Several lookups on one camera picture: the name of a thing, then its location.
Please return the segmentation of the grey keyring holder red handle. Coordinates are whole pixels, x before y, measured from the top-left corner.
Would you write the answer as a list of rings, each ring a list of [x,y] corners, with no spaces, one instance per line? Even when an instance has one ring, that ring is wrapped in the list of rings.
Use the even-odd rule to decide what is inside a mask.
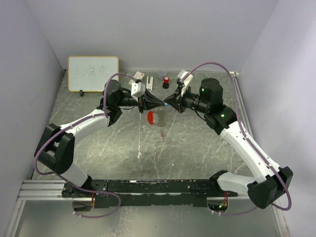
[[[150,125],[165,127],[167,121],[167,113],[164,110],[149,111],[147,113],[147,121]]]

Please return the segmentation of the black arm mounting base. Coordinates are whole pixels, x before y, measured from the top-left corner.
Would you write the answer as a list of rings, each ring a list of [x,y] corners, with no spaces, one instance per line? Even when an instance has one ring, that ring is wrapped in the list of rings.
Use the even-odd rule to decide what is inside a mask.
[[[191,205],[206,207],[208,198],[223,198],[225,192],[210,179],[182,180],[92,180],[96,194],[80,191],[65,184],[62,197],[94,201],[95,208],[118,206]]]

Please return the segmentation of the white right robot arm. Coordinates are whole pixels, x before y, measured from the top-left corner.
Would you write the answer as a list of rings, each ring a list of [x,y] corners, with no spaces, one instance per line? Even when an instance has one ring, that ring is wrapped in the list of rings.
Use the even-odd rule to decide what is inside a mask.
[[[228,171],[213,175],[215,181],[209,189],[214,196],[232,191],[248,196],[255,206],[265,209],[288,191],[292,170],[282,168],[258,146],[234,110],[223,103],[223,88],[217,79],[203,79],[198,94],[191,92],[187,82],[178,79],[177,84],[174,93],[164,101],[179,113],[191,109],[197,115],[203,114],[206,124],[235,149],[252,173],[251,177]]]

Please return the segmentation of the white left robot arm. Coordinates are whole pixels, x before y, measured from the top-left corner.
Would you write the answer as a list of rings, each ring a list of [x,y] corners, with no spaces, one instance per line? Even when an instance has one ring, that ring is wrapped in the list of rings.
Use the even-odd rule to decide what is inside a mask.
[[[35,151],[35,160],[44,164],[52,173],[74,184],[74,191],[86,197],[92,191],[92,179],[74,162],[75,145],[80,140],[117,122],[122,107],[137,107],[142,113],[164,102],[152,95],[139,80],[131,89],[123,88],[119,81],[105,84],[100,105],[88,115],[68,124],[48,125]]]

